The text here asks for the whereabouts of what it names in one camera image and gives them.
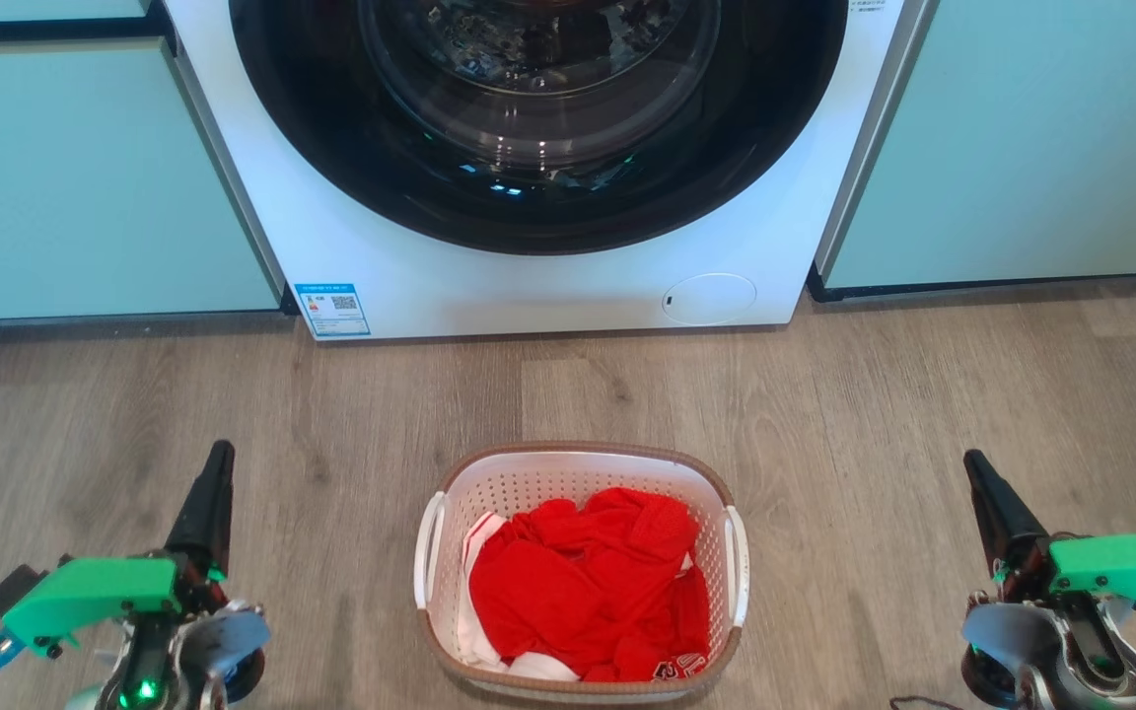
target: wooden floor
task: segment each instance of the wooden floor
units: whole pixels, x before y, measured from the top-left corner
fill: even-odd
[[[448,682],[419,638],[423,506],[485,445],[662,445],[725,476],[753,556],[743,646],[680,707],[979,707],[959,676],[966,596],[987,585],[963,450],[1051,529],[1136,532],[1136,286],[1018,298],[409,345],[321,348],[290,320],[0,332],[0,577],[161,543],[229,438],[227,588],[275,633],[250,710],[504,707]],[[24,658],[0,709],[58,709],[98,673],[86,653]]]

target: basket handle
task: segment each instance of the basket handle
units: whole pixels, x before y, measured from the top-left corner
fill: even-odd
[[[432,579],[436,576],[437,552],[441,550],[441,520],[445,516],[445,493],[437,491],[419,521],[419,540],[415,543],[415,605],[428,608],[432,599]]]
[[[738,516],[733,504],[727,504],[726,513],[726,576],[729,591],[730,616],[735,626],[743,626],[747,617],[747,593],[751,587],[752,567],[747,553],[747,531],[744,518]]]

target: blue label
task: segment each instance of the blue label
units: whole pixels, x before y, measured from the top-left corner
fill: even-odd
[[[315,337],[370,335],[362,302],[351,283],[298,283],[301,311],[310,320]]]

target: washing machine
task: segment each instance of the washing machine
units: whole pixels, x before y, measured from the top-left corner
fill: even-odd
[[[318,340],[785,324],[901,0],[167,0]]]

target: light green cabinet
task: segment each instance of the light green cabinet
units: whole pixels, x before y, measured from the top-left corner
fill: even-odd
[[[1136,274],[1136,1],[941,1],[838,237],[827,287]]]
[[[0,45],[0,319],[278,307],[172,62]]]
[[[0,23],[22,19],[141,18],[148,0],[0,0]]]

